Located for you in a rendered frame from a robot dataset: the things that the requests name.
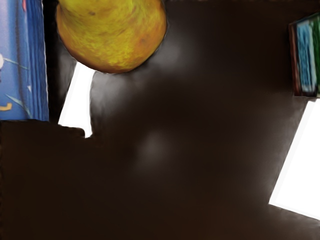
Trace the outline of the yellow round fruit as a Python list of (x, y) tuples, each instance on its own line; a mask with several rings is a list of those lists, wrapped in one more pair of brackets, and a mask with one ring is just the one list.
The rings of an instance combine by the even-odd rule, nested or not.
[(58, 0), (56, 24), (61, 42), (78, 62), (120, 74), (158, 50), (167, 15), (163, 0)]

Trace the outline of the blue printed carton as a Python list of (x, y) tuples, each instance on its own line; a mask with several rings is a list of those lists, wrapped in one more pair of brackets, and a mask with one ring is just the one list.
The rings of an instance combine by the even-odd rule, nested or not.
[(0, 0), (0, 121), (49, 120), (42, 0)]

